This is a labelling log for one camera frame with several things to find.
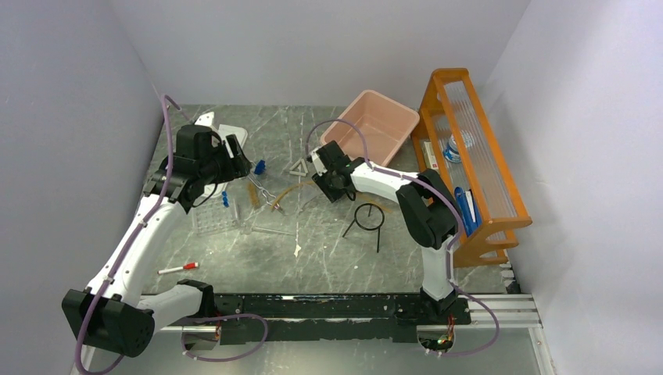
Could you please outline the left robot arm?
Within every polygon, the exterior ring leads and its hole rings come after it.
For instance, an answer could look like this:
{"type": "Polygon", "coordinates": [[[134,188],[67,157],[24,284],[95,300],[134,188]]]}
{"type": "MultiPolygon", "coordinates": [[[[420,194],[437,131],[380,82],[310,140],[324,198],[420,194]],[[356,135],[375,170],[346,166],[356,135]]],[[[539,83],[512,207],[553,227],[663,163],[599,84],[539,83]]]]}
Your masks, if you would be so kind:
{"type": "Polygon", "coordinates": [[[182,280],[149,297],[142,297],[142,290],[173,229],[210,198],[206,186],[219,192],[249,174],[251,163],[242,150],[247,137],[241,127],[194,124],[172,136],[116,250],[84,290],[71,289],[63,298],[78,348],[87,345],[134,358],[155,332],[178,320],[189,318],[198,325],[213,320],[217,304],[209,284],[182,280]]]}

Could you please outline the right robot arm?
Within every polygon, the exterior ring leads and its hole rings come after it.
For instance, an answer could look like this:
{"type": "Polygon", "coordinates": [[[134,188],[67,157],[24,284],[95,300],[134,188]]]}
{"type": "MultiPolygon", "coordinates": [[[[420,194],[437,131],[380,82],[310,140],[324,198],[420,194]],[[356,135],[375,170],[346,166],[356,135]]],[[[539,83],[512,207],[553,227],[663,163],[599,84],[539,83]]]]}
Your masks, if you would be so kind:
{"type": "Polygon", "coordinates": [[[457,205],[440,175],[431,169],[405,173],[379,166],[363,157],[352,160],[331,141],[308,152],[312,180],[330,202],[358,192],[399,205],[409,235],[421,246],[424,280],[421,311],[430,323],[441,323],[457,299],[451,278],[450,250],[459,234],[457,205]]]}

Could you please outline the black iron ring stand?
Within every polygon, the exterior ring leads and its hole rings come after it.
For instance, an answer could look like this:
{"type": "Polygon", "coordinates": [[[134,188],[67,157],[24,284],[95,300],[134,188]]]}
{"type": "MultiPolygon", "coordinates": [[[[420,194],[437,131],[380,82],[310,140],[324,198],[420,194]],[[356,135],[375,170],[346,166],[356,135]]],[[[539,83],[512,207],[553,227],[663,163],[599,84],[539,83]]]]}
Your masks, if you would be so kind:
{"type": "Polygon", "coordinates": [[[348,233],[359,228],[366,233],[374,233],[376,238],[375,251],[377,254],[381,251],[382,227],[385,224],[385,212],[375,203],[363,203],[357,206],[353,213],[353,219],[342,233],[342,238],[346,238],[348,233]]]}

